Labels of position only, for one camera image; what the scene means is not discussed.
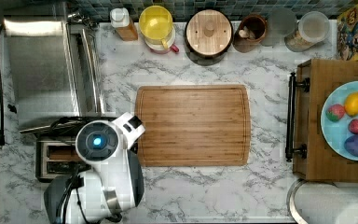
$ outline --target wooden cutting board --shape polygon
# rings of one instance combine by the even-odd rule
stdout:
[[[138,90],[136,116],[143,166],[244,165],[251,121],[242,85],[149,86]]]

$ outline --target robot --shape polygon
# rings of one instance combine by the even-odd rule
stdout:
[[[144,180],[138,158],[129,149],[144,132],[142,122],[130,113],[86,124],[77,134],[76,152],[92,170],[50,183],[44,193],[50,223],[120,221],[121,212],[138,206]]]

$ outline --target lemon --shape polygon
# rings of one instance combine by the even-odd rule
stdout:
[[[358,115],[358,91],[353,92],[345,99],[345,112],[351,117]]]

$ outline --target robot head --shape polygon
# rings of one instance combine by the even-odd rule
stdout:
[[[142,122],[130,113],[114,121],[96,120],[77,134],[76,151],[89,164],[107,161],[117,150],[130,149],[144,132]]]
[[[107,121],[93,121],[78,133],[76,150],[84,161],[104,161],[122,148],[117,130]]]

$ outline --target stainless steel toaster oven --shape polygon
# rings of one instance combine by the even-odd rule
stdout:
[[[5,12],[5,40],[21,133],[61,117],[101,116],[95,31],[65,3]]]

